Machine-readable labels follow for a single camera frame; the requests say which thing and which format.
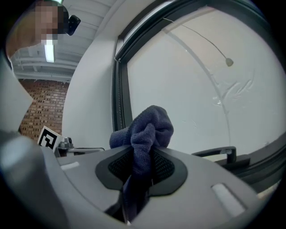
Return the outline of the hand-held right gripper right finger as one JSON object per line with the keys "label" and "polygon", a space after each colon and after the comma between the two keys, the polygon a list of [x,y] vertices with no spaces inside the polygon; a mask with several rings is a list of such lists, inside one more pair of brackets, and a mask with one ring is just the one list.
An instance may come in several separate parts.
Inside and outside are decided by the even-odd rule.
{"label": "hand-held right gripper right finger", "polygon": [[157,147],[154,152],[182,162],[187,177],[174,193],[150,197],[132,228],[212,229],[257,204],[256,192],[217,163],[168,148]]}

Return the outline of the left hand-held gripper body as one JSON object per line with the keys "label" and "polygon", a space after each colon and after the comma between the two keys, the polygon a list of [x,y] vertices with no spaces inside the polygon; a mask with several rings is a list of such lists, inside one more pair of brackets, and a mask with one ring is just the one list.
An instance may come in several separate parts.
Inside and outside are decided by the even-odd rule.
{"label": "left hand-held gripper body", "polygon": [[52,149],[56,157],[85,155],[104,151],[104,148],[78,148],[70,137],[64,137],[44,126],[38,138],[38,145]]}

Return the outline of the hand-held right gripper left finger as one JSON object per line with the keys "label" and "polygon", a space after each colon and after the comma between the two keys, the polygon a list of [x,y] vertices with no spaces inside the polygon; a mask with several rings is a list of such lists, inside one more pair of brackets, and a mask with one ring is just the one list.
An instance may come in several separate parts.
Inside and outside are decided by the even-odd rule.
{"label": "hand-held right gripper left finger", "polygon": [[131,149],[131,146],[125,145],[96,153],[59,157],[57,160],[76,190],[100,211],[107,212],[117,204],[120,191],[106,188],[96,175],[96,167],[106,158],[115,154],[120,157]]}

